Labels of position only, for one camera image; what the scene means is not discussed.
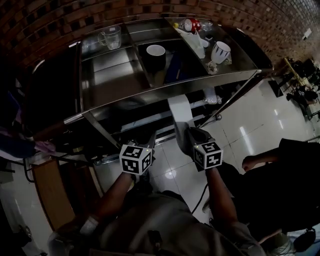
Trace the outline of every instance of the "gray shirt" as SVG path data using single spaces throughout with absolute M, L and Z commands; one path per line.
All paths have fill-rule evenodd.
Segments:
M 218 232 L 193 217 L 184 202 L 162 194 L 152 194 L 130 208 L 95 238 L 81 237 L 76 233 L 79 227 L 58 231 L 49 241 L 50 255 L 73 255 L 73 250 L 77 251 L 74 255 L 153 255 L 151 230 L 159 232 L 160 248 L 170 256 L 265 255 L 246 225 L 234 222 Z

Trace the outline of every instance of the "person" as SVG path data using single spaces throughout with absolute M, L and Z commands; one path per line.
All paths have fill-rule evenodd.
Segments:
M 193 217 L 180 195 L 146 193 L 123 172 L 89 217 L 76 218 L 49 239 L 51 256 L 264 256 L 247 226 L 238 221 L 233 201 L 216 168 L 205 171 L 216 227 Z
M 279 232 L 310 229 L 320 222 L 320 144 L 282 139 L 279 147 L 244 158 L 240 174 L 219 166 L 234 196 L 239 220 L 263 242 Z
M 318 94 L 313 90 L 306 90 L 305 86 L 299 86 L 297 89 L 293 90 L 293 93 L 288 93 L 286 99 L 288 101 L 293 99 L 306 108 L 308 105 L 317 102 Z

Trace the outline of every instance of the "glass pitcher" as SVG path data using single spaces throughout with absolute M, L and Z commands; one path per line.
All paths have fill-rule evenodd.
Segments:
M 98 34 L 98 41 L 109 50 L 118 49 L 121 46 L 121 27 L 119 25 L 107 27 Z

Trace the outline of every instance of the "white cup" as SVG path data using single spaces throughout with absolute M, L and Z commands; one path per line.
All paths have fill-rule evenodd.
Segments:
M 211 60 L 214 63 L 221 64 L 230 54 L 230 47 L 224 42 L 217 41 L 211 52 Z

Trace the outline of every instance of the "wrist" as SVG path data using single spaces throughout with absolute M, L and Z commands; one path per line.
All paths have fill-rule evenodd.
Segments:
M 124 179 L 130 179 L 130 180 L 133 180 L 133 176 L 134 176 L 134 174 L 124 172 L 124 171 L 120 175 L 124 177 Z
M 211 174 L 211 173 L 216 173 L 216 172 L 219 172 L 216 167 L 209 168 L 209 169 L 206 169 L 206 170 L 205 170 L 205 174 L 206 174 L 206 175 Z

